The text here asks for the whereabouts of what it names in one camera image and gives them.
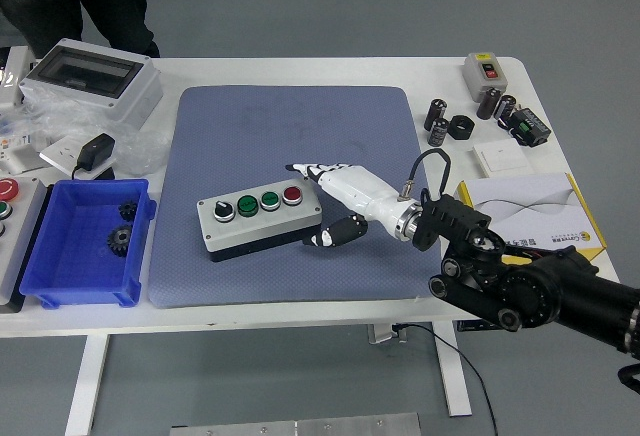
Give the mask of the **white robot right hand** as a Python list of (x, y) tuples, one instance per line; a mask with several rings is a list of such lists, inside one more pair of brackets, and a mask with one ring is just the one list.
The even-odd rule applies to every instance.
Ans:
[(304, 244), (342, 246), (365, 235), (371, 221), (380, 222), (387, 233), (399, 241), (410, 239), (405, 230), (411, 218), (419, 212), (417, 201), (400, 196), (391, 185), (364, 167), (290, 164), (286, 169), (314, 181), (326, 194), (351, 211), (349, 216), (304, 239)]

